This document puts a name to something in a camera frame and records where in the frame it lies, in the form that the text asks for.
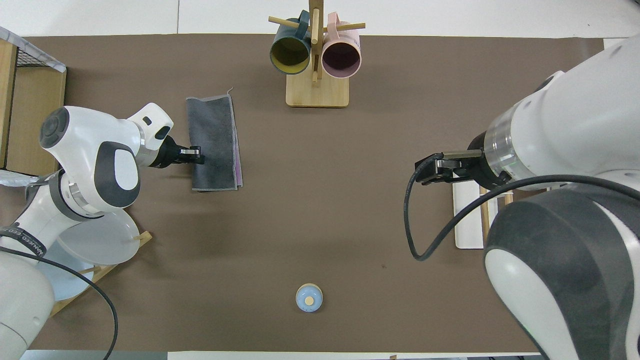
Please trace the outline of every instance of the folded cloth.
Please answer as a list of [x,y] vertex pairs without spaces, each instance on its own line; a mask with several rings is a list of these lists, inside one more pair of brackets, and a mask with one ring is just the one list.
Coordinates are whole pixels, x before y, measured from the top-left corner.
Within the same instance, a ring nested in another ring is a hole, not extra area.
[[243,180],[231,95],[188,97],[187,121],[191,144],[205,156],[204,164],[193,165],[193,190],[237,190]]

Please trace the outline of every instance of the small blue round lid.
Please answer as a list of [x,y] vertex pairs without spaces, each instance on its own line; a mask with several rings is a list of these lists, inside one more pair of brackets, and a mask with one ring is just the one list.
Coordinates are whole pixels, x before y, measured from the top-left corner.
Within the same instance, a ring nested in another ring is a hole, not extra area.
[[322,290],[316,284],[308,282],[298,289],[296,303],[300,310],[313,313],[322,305]]

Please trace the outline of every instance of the black cable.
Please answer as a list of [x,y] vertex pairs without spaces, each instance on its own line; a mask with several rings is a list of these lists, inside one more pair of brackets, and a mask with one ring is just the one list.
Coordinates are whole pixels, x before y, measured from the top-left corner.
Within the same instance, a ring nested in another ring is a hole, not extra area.
[[413,258],[417,261],[427,260],[428,257],[431,256],[433,251],[442,243],[442,240],[453,230],[453,228],[458,225],[460,220],[462,220],[465,216],[467,216],[471,211],[475,210],[478,206],[483,204],[484,202],[510,190],[514,190],[517,188],[521,188],[523,186],[536,185],[536,184],[545,184],[545,183],[579,183],[579,184],[587,184],[599,186],[601,188],[609,189],[623,195],[626,195],[632,199],[640,201],[640,192],[632,189],[628,186],[615,183],[614,181],[600,179],[599,177],[593,176],[582,176],[582,175],[545,175],[545,176],[534,176],[528,179],[517,180],[511,183],[499,186],[490,192],[480,196],[478,199],[472,201],[469,205],[467,205],[464,209],[462,209],[455,217],[453,217],[447,225],[445,225],[440,233],[435,237],[431,245],[427,248],[427,250],[423,254],[418,254],[415,250],[415,245],[413,244],[413,238],[411,236],[411,229],[409,226],[409,197],[411,195],[411,189],[413,187],[413,182],[419,171],[421,171],[421,167],[427,166],[425,163],[433,162],[437,158],[431,158],[432,156],[426,158],[423,163],[420,164],[418,168],[415,169],[415,172],[411,176],[409,180],[409,184],[406,187],[406,193],[404,195],[404,230],[406,232],[406,239],[409,243],[409,250],[413,255]]
[[8,254],[22,256],[24,258],[34,259],[34,260],[37,260],[37,261],[41,261],[41,262],[43,262],[45,264],[49,264],[49,265],[55,266],[56,268],[60,268],[60,269],[62,269],[64,271],[66,271],[66,272],[74,274],[76,277],[82,279],[82,281],[86,282],[95,291],[97,291],[98,294],[100,294],[100,296],[102,296],[102,298],[104,298],[104,301],[107,302],[107,304],[109,305],[109,308],[111,308],[111,314],[113,314],[113,340],[111,340],[111,346],[109,346],[109,350],[107,350],[107,354],[102,358],[102,360],[109,359],[109,356],[111,356],[111,352],[113,351],[113,347],[115,347],[115,345],[116,345],[116,339],[118,338],[118,315],[116,314],[116,308],[115,308],[115,306],[113,306],[113,303],[111,302],[111,299],[109,299],[107,294],[105,294],[102,289],[100,289],[93,281],[87,279],[86,277],[84,277],[82,274],[80,274],[79,272],[75,271],[74,269],[69,268],[69,267],[67,267],[65,265],[62,265],[60,263],[57,263],[55,261],[51,261],[51,260],[45,259],[45,258],[40,258],[40,257],[32,255],[32,254],[27,254],[26,252],[16,251],[16,250],[13,250],[13,249],[7,249],[6,247],[0,247],[0,251],[6,252]]

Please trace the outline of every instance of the wooden mug holder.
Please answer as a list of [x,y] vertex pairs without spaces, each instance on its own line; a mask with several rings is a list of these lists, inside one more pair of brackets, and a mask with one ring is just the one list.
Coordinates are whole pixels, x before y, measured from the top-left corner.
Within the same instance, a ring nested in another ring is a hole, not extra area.
[[[349,79],[323,76],[320,56],[324,44],[324,0],[309,0],[311,55],[309,66],[301,73],[287,75],[287,105],[295,108],[345,108],[349,104]],[[276,24],[297,28],[298,23],[269,16]],[[364,29],[365,23],[338,26],[338,31]]]

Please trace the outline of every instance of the mug handle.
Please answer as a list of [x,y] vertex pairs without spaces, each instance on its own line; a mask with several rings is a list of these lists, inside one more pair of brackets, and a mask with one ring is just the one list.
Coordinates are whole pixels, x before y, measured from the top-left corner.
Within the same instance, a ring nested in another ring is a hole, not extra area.
[[300,16],[298,17],[298,29],[296,30],[296,38],[303,39],[305,34],[309,29],[309,12],[306,10],[302,10],[300,12]]
[[340,35],[338,35],[337,26],[340,23],[340,19],[338,18],[337,12],[329,13],[326,29],[329,33],[329,40],[335,41],[340,39]]

